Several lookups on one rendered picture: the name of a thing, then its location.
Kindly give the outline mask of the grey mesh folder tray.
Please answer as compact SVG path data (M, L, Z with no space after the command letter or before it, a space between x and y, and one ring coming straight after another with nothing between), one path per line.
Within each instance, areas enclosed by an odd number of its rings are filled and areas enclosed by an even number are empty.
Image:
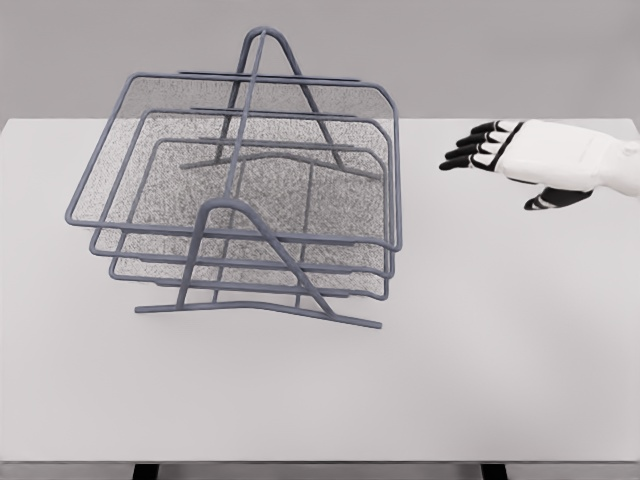
M392 272L402 245L390 115L151 108L114 123L80 215L120 276Z
M66 210L66 221L96 232L94 220L79 211L92 196L96 162L114 123L122 118L139 117L151 108L214 108L237 109L242 113L251 74L149 74L137 73L125 83L113 112L98 140L89 163ZM398 115L393 100L379 85L352 79L310 77L307 86L296 85L290 76L258 74L250 103L251 112L316 112L340 115L392 116L397 123L398 175Z
M246 142L236 170L237 197L288 237L284 247L310 269L312 283L327 296L385 299L399 239L393 147L383 139ZM214 138L175 137L132 149L109 218L157 224L164 231L102 237L100 245L114 253L114 279L178 287L189 231L200 206L224 194L233 149ZM229 210L212 211L207 227L253 228ZM206 236L200 255L207 260L194 269L196 288L219 298L249 291L251 284L297 284L284 268L265 265L280 258L261 241Z

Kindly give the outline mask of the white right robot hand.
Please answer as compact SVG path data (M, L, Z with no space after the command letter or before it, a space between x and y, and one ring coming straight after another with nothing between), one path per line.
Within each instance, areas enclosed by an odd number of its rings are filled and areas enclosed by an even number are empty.
M473 127L439 165L477 169L544 189L524 209L565 208L606 185L606 169L623 143L592 129L541 120L494 120Z

